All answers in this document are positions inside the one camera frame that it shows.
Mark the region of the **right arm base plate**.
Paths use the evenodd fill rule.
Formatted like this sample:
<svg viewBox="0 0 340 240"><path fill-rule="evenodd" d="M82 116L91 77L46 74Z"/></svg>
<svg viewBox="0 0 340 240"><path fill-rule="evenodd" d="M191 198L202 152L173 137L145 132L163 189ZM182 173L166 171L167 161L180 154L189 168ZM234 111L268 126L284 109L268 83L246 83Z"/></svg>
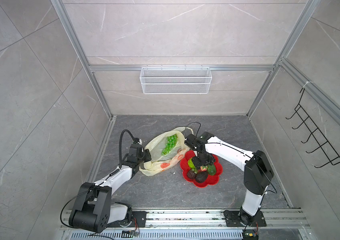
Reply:
<svg viewBox="0 0 340 240"><path fill-rule="evenodd" d="M244 210L223 212L227 227L266 227L265 217L262 211L258 210L254 216Z"/></svg>

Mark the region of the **dark green fake fruit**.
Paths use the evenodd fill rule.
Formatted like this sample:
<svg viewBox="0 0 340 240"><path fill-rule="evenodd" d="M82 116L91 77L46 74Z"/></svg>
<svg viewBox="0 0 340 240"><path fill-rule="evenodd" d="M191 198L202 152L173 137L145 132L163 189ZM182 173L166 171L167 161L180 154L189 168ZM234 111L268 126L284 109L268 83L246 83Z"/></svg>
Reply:
<svg viewBox="0 0 340 240"><path fill-rule="evenodd" d="M208 165L207 172L210 176L215 176L217 174L217 169L215 165Z"/></svg>

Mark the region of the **green custard apple fake fruit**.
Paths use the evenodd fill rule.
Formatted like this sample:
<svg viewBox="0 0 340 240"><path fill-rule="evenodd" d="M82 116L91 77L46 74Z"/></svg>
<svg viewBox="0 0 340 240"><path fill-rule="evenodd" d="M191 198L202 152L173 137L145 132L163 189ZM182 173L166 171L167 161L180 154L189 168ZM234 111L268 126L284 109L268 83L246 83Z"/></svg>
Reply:
<svg viewBox="0 0 340 240"><path fill-rule="evenodd" d="M195 165L194 165L194 163L193 163L193 159L189 159L188 160L188 166L189 166L189 168L191 169L191 170L195 170L196 169L196 167L195 167Z"/></svg>

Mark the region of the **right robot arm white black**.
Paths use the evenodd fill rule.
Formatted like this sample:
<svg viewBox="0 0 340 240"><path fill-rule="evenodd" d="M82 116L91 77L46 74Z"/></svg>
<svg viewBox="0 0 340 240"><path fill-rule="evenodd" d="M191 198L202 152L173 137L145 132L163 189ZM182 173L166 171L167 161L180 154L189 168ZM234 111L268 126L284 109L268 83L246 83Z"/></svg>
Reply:
<svg viewBox="0 0 340 240"><path fill-rule="evenodd" d="M237 217L244 226L251 226L256 222L256 216L261 215L261 203L268 186L272 185L274 173L269 160L262 151L246 151L230 145L210 133L203 133L200 137L189 134L185 144L196 154L196 167L208 166L215 162L218 156L244 172L244 186L246 196Z"/></svg>

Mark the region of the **dark avocado fake fruit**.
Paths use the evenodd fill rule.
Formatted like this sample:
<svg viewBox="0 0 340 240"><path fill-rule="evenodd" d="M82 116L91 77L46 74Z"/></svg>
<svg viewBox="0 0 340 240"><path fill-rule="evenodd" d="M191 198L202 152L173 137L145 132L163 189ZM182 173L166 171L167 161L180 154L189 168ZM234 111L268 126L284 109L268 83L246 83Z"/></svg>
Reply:
<svg viewBox="0 0 340 240"><path fill-rule="evenodd" d="M195 181L196 181L197 183L199 183L199 184L202 184L202 183L204 183L204 182L207 180L208 176L209 176L209 174L208 174L207 171L205 171L205 172L199 172L199 173L197 173L196 176L195 176Z"/></svg>

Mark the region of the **cream plastic bag fruit print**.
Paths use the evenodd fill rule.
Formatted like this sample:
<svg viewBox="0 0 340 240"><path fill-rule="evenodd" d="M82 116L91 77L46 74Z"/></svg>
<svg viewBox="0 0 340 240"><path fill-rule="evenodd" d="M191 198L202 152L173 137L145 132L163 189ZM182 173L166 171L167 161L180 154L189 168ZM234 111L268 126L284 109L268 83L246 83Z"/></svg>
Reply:
<svg viewBox="0 0 340 240"><path fill-rule="evenodd" d="M177 165L190 150L185 144L184 134L193 132L189 127L178 127L152 139L145 146L151 160L143 163L139 170L151 177Z"/></svg>

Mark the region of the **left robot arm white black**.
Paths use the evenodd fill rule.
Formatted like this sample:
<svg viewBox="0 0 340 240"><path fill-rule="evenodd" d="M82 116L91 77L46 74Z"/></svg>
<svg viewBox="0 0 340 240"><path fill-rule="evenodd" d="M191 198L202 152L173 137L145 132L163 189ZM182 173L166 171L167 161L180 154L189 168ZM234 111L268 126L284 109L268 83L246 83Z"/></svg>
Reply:
<svg viewBox="0 0 340 240"><path fill-rule="evenodd" d="M132 144L120 166L106 177L81 185L68 220L68 227L101 233L107 227L118 224L127 227L132 222L132 207L112 203L112 195L125 182L132 179L143 163L151 161L149 150L141 144Z"/></svg>

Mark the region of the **red flower-shaped plastic bowl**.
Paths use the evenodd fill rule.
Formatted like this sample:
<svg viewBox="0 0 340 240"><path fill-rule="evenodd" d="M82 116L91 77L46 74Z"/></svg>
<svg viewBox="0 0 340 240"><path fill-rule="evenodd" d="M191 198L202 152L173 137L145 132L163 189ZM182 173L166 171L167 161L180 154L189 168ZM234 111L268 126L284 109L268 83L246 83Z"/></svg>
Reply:
<svg viewBox="0 0 340 240"><path fill-rule="evenodd" d="M205 188L208 185L212 185L212 186L216 185L220 180L220 175L223 173L223 167L220 164L219 159L216 155L213 155L216 159L214 165L216 166L216 169L217 169L217 174L215 176L209 175L207 180L202 184L199 184L195 180L190 180L190 179L187 178L187 173L188 173L189 170L191 170L188 166L188 160L195 157L195 156L196 155L193 151L188 151L188 152L186 152L185 157L181 160L181 169L183 170L184 179L188 182L193 183L198 188ZM208 169L208 166L197 168L194 171L199 173L199 172L205 172L205 171L207 171L207 169Z"/></svg>

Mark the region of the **dark brown round fake fruit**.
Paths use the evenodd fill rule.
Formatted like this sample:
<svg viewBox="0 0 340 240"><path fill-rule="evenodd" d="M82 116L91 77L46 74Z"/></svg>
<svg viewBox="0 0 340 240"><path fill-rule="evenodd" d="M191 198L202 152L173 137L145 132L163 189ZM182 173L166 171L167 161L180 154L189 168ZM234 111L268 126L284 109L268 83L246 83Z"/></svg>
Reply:
<svg viewBox="0 0 340 240"><path fill-rule="evenodd" d="M194 180L197 176L198 172L195 172L194 170L189 170L187 173L187 178L190 180Z"/></svg>

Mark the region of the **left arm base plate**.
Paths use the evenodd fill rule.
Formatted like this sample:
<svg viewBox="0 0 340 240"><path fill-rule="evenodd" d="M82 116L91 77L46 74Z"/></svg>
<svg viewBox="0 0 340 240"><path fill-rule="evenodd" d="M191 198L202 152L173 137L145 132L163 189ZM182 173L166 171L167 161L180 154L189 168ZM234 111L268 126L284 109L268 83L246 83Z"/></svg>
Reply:
<svg viewBox="0 0 340 240"><path fill-rule="evenodd" d="M108 228L144 228L146 225L147 212L145 211L133 211L128 214L126 220L115 221L108 224Z"/></svg>

